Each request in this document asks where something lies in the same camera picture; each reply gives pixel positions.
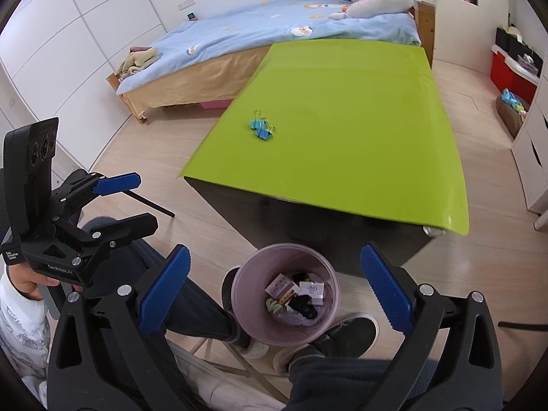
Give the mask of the person's left hand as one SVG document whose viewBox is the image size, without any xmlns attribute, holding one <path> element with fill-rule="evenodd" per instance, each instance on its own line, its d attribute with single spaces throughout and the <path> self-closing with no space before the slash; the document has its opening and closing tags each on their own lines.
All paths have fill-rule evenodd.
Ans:
<svg viewBox="0 0 548 411">
<path fill-rule="evenodd" d="M 60 285 L 58 280 L 34 272 L 28 263 L 9 265 L 8 277 L 13 287 L 22 296 L 34 301 L 43 300 L 40 288 L 55 288 Z"/>
</svg>

